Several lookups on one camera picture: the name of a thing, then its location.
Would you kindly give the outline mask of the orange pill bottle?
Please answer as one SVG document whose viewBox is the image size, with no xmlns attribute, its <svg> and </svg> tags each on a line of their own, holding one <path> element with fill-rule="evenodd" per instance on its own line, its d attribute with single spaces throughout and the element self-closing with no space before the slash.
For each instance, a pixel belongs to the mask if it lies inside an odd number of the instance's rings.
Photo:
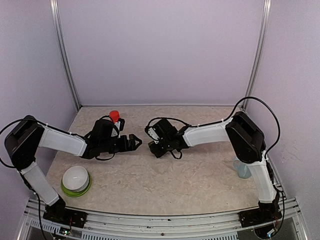
<svg viewBox="0 0 320 240">
<path fill-rule="evenodd" d="M 117 123 L 120 119 L 120 113 L 117 110 L 112 110 L 109 113 L 109 117 L 112 119 L 114 123 Z"/>
</svg>

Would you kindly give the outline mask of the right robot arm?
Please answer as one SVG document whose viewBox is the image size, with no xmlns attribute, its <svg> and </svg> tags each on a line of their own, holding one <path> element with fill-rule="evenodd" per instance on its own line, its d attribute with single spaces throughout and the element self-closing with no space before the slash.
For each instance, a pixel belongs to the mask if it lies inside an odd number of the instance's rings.
<svg viewBox="0 0 320 240">
<path fill-rule="evenodd" d="M 268 161 L 264 134 L 244 112 L 238 111 L 230 119 L 216 123 L 185 124 L 181 129 L 176 129 L 170 118 L 159 117 L 157 120 L 144 129 L 152 139 L 149 149 L 157 158 L 198 145 L 230 142 L 236 157 L 248 167 L 257 187 L 262 206 L 257 208 L 256 218 L 266 222 L 275 214 L 273 204 L 278 203 L 280 195 L 274 187 L 274 173 Z"/>
</svg>

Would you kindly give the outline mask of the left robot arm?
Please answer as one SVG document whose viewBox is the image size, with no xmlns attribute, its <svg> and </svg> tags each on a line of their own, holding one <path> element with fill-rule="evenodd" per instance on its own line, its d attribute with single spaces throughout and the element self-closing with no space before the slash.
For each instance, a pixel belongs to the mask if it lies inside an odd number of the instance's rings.
<svg viewBox="0 0 320 240">
<path fill-rule="evenodd" d="M 57 221 L 63 223 L 70 218 L 65 202 L 47 181 L 43 171 L 36 163 L 39 148 L 65 152 L 83 159 L 100 160 L 100 155 L 135 151 L 143 141 L 134 134 L 121 135 L 125 120 L 113 122 L 110 116 L 96 120 L 86 135 L 67 132 L 27 115 L 9 123 L 15 127 L 4 139 L 4 147 L 11 160 L 11 167 L 21 175 L 26 185 L 48 206 L 49 212 Z"/>
</svg>

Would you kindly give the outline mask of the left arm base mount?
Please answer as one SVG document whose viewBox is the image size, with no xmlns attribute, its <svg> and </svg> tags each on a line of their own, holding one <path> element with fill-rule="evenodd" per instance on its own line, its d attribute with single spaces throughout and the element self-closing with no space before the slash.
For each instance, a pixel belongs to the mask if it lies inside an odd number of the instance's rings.
<svg viewBox="0 0 320 240">
<path fill-rule="evenodd" d="M 63 205 L 46 205 L 43 218 L 54 223 L 83 229 L 87 220 L 87 213 L 84 211 L 66 208 Z"/>
</svg>

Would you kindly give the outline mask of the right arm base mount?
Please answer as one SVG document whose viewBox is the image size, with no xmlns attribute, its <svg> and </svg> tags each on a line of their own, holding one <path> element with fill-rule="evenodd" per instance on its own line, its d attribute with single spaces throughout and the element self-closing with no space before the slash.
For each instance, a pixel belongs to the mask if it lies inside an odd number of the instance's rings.
<svg viewBox="0 0 320 240">
<path fill-rule="evenodd" d="M 281 219 L 282 213 L 278 205 L 259 202 L 258 208 L 240 211 L 238 216 L 241 227 L 246 228 Z"/>
</svg>

